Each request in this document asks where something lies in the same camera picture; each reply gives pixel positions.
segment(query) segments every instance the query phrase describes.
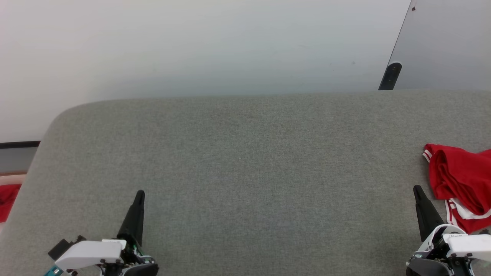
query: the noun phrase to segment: black strip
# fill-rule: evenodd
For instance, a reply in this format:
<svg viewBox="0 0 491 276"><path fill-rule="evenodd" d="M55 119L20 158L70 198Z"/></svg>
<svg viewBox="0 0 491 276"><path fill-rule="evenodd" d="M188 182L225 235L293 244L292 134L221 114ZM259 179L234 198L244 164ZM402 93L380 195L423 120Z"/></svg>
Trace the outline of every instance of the black strip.
<svg viewBox="0 0 491 276"><path fill-rule="evenodd" d="M383 75L382 82L380 83L379 90L394 90L394 86L396 85L397 78L399 77L399 73L401 72L402 65L398 62L395 62L389 66L387 66L387 70Z"/></svg>
<svg viewBox="0 0 491 276"><path fill-rule="evenodd" d="M41 141L9 142L0 143L0 149L6 148L34 148L38 147Z"/></svg>
<svg viewBox="0 0 491 276"><path fill-rule="evenodd" d="M401 36L402 28L404 27L404 22L406 21L406 18L408 17L408 14L409 14L409 8L411 8L411 3L409 3L408 11L406 12L406 15L404 16L404 20L402 21L401 28L399 29L399 33L397 34L396 43L394 43L394 48L392 48L392 52L390 53L390 58L389 58L389 62L387 63L387 67L389 67L390 64L391 64L390 63L390 60L392 59L392 56L394 55L394 50L396 50L397 41L399 40L399 36ZM414 6L413 9L411 9L411 10L412 11L415 11L416 10L416 6ZM383 83L383 77L382 77L382 81L380 82L379 90L383 90L383 89L381 89L382 83Z"/></svg>
<svg viewBox="0 0 491 276"><path fill-rule="evenodd" d="M467 266L467 260L464 257L452 258L449 265L453 269L455 276L471 276L470 267Z"/></svg>
<svg viewBox="0 0 491 276"><path fill-rule="evenodd" d="M415 185L412 188L414 193L414 199L416 200L416 215L418 217L418 225L419 225L419 235L421 237L421 241L425 241L426 238L433 232L437 226L444 224L443 220L440 217L440 214L436 211L433 203L426 197L423 188L420 185ZM441 233L437 232L433 239L434 244L441 238Z"/></svg>

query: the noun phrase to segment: white stripe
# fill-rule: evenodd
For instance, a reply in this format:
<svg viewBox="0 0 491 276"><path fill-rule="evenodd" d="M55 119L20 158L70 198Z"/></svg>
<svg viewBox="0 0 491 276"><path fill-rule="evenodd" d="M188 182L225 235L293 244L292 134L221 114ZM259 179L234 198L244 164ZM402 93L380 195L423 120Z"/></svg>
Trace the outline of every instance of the white stripe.
<svg viewBox="0 0 491 276"><path fill-rule="evenodd" d="M13 174L0 176L0 186L1 185L11 185L11 184L22 184L26 174Z"/></svg>
<svg viewBox="0 0 491 276"><path fill-rule="evenodd" d="M433 154L431 154L431 152L429 150L425 149L425 153L428 154L428 157L430 157L430 158L433 157Z"/></svg>
<svg viewBox="0 0 491 276"><path fill-rule="evenodd" d="M452 215L451 224L452 224L452 225L459 226L459 224L457 223L457 220L455 219L455 216L454 216L454 215Z"/></svg>
<svg viewBox="0 0 491 276"><path fill-rule="evenodd" d="M452 199L452 208L456 208L457 212L459 212L459 215L461 216L462 219L464 220L481 220L485 218L491 217L491 210L487 211L484 215L476 215L473 212L471 212L469 209L467 209L458 198L453 198Z"/></svg>
<svg viewBox="0 0 491 276"><path fill-rule="evenodd" d="M447 223L452 224L450 221L450 208L448 207L449 203L447 200L445 200L445 210L447 211Z"/></svg>
<svg viewBox="0 0 491 276"><path fill-rule="evenodd" d="M426 155L426 152L423 153L423 157L426 158L426 161L428 161L428 163L430 162L430 158L428 158L428 155Z"/></svg>

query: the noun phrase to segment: white trim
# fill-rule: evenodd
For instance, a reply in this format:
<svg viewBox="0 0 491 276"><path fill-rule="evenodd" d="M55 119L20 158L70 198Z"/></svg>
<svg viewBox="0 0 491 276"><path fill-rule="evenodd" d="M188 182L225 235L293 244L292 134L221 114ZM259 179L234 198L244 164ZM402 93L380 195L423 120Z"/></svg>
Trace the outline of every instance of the white trim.
<svg viewBox="0 0 491 276"><path fill-rule="evenodd" d="M448 203L448 200L445 200L445 210L447 212L447 223L452 224L451 221L450 221L450 212L451 212L451 210L450 210L450 204Z"/></svg>
<svg viewBox="0 0 491 276"><path fill-rule="evenodd" d="M459 215L464 220L481 220L491 217L491 209L484 215L479 216L471 212L464 205L462 205L460 200L458 200L457 198L452 198L452 205L452 209L457 209L457 212L459 212Z"/></svg>
<svg viewBox="0 0 491 276"><path fill-rule="evenodd" d="M426 161L428 161L428 163L430 162L430 158L428 157L428 155L426 155L426 152L423 152L423 157L426 158Z"/></svg>
<svg viewBox="0 0 491 276"><path fill-rule="evenodd" d="M25 174L12 174L0 176L1 185L22 184L26 178Z"/></svg>
<svg viewBox="0 0 491 276"><path fill-rule="evenodd" d="M431 159L431 157L433 157L433 154L431 154L431 152L427 149L425 149L425 153L428 155L428 157Z"/></svg>

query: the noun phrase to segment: gray upholstered table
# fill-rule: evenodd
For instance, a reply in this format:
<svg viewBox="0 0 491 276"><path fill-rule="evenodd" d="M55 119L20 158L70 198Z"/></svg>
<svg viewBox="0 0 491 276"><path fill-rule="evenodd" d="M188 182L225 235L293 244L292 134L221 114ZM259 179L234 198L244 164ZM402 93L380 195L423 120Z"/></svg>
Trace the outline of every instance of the gray upholstered table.
<svg viewBox="0 0 491 276"><path fill-rule="evenodd" d="M138 189L160 275L405 273L424 144L491 148L491 93L378 91L88 104L51 125L0 235L2 275L112 238ZM435 201L443 214L443 203Z"/></svg>

